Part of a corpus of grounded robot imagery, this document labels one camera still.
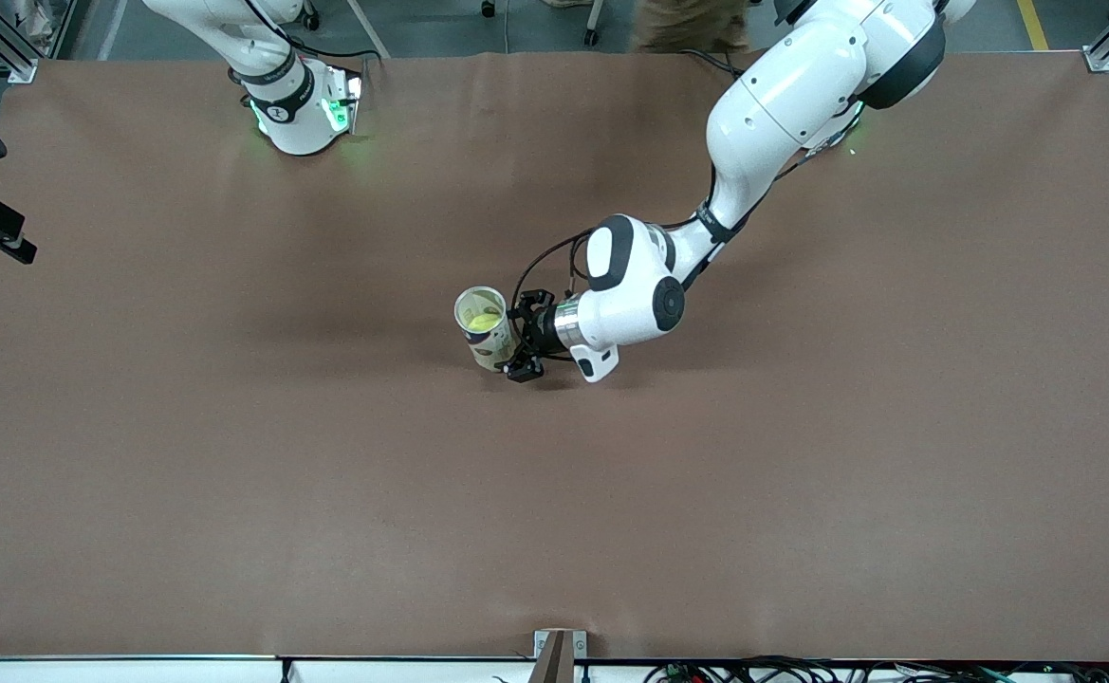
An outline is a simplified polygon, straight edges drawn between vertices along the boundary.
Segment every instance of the paper cup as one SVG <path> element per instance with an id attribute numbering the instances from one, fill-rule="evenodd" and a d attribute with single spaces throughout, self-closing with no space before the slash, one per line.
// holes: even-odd
<path id="1" fill-rule="evenodd" d="M 471 286 L 454 304 L 454 319 L 462 328 L 475 360 L 489 371 L 502 371 L 502 364 L 516 353 L 502 294 L 489 286 Z"/>

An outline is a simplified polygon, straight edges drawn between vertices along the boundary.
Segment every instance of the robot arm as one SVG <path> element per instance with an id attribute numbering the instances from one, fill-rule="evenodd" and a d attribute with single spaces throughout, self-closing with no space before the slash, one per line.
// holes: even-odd
<path id="1" fill-rule="evenodd" d="M 952 0 L 966 12 L 974 0 Z M 668 334 L 685 290 L 740 233 L 781 167 L 857 102 L 891 108 L 929 82 L 945 52 L 929 0 L 787 0 L 793 31 L 719 99 L 706 124 L 714 177 L 673 227 L 614 215 L 588 238 L 588 290 L 521 317 L 512 379 L 541 375 L 529 349 L 567 349 L 588 381 L 618 366 L 619 346 Z"/>
<path id="2" fill-rule="evenodd" d="M 282 152 L 319 152 L 352 129 L 358 77 L 299 55 L 276 33 L 278 27 L 264 22 L 293 21 L 302 13 L 302 0 L 145 0 L 145 4 L 225 58 L 230 78 L 246 88 L 260 131 Z"/>

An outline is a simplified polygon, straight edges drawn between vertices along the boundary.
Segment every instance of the person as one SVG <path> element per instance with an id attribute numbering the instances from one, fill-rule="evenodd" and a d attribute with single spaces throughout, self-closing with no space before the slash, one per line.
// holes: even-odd
<path id="1" fill-rule="evenodd" d="M 747 52 L 750 0 L 637 0 L 633 52 Z"/>

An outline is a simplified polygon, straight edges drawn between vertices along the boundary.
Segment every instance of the brown paper surface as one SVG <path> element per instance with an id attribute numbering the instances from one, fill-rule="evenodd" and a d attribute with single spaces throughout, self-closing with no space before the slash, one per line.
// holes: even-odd
<path id="1" fill-rule="evenodd" d="M 596 386 L 481 371 L 451 303 L 686 216 L 725 75 L 389 61 L 298 160 L 224 72 L 7 94 L 41 252 L 0 254 L 0 653 L 1109 660 L 1109 77 L 1075 53 L 949 57 Z"/>

